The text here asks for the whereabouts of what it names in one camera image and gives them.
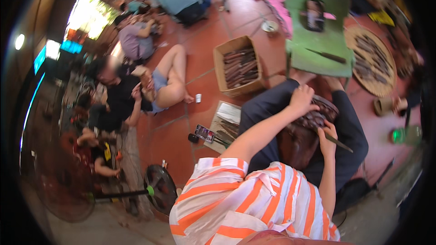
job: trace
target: blue shorts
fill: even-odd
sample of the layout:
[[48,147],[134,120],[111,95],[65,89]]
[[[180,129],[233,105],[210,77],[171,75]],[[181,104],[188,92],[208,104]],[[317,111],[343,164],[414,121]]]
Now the blue shorts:
[[[153,71],[153,73],[151,74],[151,77],[153,78],[153,81],[154,81],[154,89],[156,90],[156,93],[162,87],[168,85],[168,80],[164,76],[162,76],[162,74],[157,69],[155,69]],[[158,113],[158,112],[162,112],[162,111],[168,109],[168,107],[167,108],[161,108],[161,107],[157,106],[156,105],[156,101],[153,101],[151,103],[151,105],[153,106],[153,111],[151,111],[151,113]]]

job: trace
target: cardboard box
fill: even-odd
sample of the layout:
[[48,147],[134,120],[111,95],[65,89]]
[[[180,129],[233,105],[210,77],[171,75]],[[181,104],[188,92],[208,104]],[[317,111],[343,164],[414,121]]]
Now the cardboard box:
[[[224,73],[224,65],[225,65],[224,54],[232,52],[237,49],[242,49],[250,45],[253,46],[254,54],[257,60],[258,77],[256,80],[253,80],[250,83],[232,89],[228,89],[227,83],[225,81],[225,73]],[[262,67],[260,65],[259,55],[257,54],[256,48],[253,45],[253,41],[247,35],[232,39],[228,42],[225,42],[215,47],[213,54],[214,54],[215,74],[217,76],[217,81],[218,81],[218,88],[222,93],[230,97],[234,97],[264,88],[263,80],[262,80]]]

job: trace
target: striped shirt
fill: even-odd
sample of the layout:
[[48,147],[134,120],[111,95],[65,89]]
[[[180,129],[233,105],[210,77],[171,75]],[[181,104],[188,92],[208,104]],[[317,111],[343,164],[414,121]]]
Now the striped shirt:
[[170,213],[177,244],[237,244],[251,233],[339,241],[318,188],[280,162],[247,175],[237,158],[202,158]]

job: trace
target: smartphone screen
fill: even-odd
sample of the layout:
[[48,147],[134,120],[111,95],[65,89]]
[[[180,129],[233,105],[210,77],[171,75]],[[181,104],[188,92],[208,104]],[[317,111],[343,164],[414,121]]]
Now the smartphone screen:
[[197,125],[194,134],[208,143],[212,143],[215,138],[215,133],[206,127]]
[[307,0],[307,29],[315,32],[324,30],[324,3],[320,0]]

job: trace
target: purple shirt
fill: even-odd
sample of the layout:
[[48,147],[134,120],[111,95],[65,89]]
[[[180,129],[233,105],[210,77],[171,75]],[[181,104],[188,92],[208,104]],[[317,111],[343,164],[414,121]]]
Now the purple shirt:
[[127,57],[132,60],[146,59],[150,57],[153,52],[153,38],[138,37],[138,32],[147,26],[146,23],[138,22],[136,24],[129,24],[125,26],[118,33],[118,38],[121,43],[121,48]]

